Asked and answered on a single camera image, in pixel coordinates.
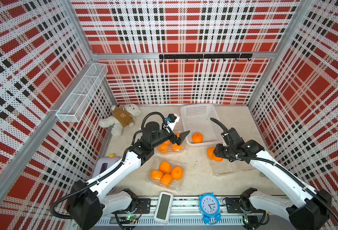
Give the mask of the orange one container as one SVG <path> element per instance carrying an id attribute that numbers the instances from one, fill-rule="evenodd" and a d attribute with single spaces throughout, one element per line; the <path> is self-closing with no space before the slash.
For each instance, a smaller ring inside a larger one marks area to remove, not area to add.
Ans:
<path id="1" fill-rule="evenodd" d="M 203 141 L 203 135 L 199 132 L 196 132 L 192 135 L 192 141 L 195 144 L 202 143 Z"/>

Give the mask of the orange four container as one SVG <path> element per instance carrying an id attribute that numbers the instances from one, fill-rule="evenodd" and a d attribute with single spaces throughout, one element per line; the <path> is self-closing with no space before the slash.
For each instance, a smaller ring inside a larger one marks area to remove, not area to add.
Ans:
<path id="1" fill-rule="evenodd" d="M 217 162 L 221 162 L 221 161 L 223 161 L 223 158 L 220 158 L 220 157 L 214 157 L 214 161 L 217 161 Z"/>

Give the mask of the white plastic basket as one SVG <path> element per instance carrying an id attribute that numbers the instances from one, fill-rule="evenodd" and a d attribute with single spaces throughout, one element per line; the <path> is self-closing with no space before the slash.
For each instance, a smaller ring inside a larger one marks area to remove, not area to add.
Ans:
<path id="1" fill-rule="evenodd" d="M 190 104 L 180 108 L 180 119 L 185 131 L 190 131 L 186 141 L 190 146 L 215 146 L 223 144 L 221 133 L 223 130 L 210 119 L 219 120 L 219 116 L 212 104 Z M 203 136 L 201 143 L 195 143 L 192 136 L 200 133 Z"/>

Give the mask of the orange three container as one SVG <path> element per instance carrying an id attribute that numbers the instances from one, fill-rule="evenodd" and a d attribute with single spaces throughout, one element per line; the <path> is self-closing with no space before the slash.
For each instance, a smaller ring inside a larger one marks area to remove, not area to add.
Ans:
<path id="1" fill-rule="evenodd" d="M 215 148 L 208 148 L 207 149 L 207 155 L 208 155 L 208 158 L 210 160 L 213 160 L 215 158 L 214 150 L 215 150 Z"/>

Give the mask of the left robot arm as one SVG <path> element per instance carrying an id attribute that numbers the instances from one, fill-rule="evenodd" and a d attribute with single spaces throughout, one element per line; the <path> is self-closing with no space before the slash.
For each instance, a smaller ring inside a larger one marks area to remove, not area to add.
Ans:
<path id="1" fill-rule="evenodd" d="M 72 219 L 82 230 L 89 230 L 106 213 L 135 209 L 133 201 L 137 196 L 131 190 L 125 189 L 112 195 L 112 200 L 108 201 L 109 192 L 127 175 L 147 162 L 160 144 L 166 141 L 178 145 L 183 143 L 189 131 L 179 135 L 173 132 L 179 120 L 178 114 L 164 117 L 160 112 L 151 112 L 146 115 L 123 157 L 96 177 L 86 182 L 75 182 L 68 195 L 51 205 L 50 213 L 57 218 Z"/>

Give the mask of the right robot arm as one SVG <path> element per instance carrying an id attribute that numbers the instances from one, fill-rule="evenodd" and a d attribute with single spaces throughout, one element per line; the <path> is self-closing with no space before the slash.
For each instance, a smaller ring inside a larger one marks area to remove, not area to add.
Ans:
<path id="1" fill-rule="evenodd" d="M 278 198 L 249 188 L 243 196 L 254 209 L 262 209 L 289 221 L 297 230 L 319 230 L 338 214 L 332 209 L 332 196 L 324 189 L 316 190 L 278 163 L 254 140 L 247 142 L 234 128 L 221 127 L 225 144 L 217 144 L 216 157 L 230 162 L 250 164 L 267 176 L 287 196 Z"/>

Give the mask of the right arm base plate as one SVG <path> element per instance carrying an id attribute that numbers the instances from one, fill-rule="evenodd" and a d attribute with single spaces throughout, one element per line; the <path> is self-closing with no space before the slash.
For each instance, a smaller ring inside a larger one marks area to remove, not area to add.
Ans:
<path id="1" fill-rule="evenodd" d="M 245 214 L 263 214 L 264 211 L 260 209 L 254 209 L 252 207 L 245 207 L 240 203 L 239 197 L 225 197 L 222 200 L 223 205 L 225 206 L 228 213 L 245 213 Z"/>

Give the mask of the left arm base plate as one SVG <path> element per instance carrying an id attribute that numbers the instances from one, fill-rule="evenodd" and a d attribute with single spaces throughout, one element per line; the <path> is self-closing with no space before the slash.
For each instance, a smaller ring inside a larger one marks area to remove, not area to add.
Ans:
<path id="1" fill-rule="evenodd" d="M 149 214 L 151 207 L 150 198 L 139 198 L 137 200 L 136 214 Z"/>

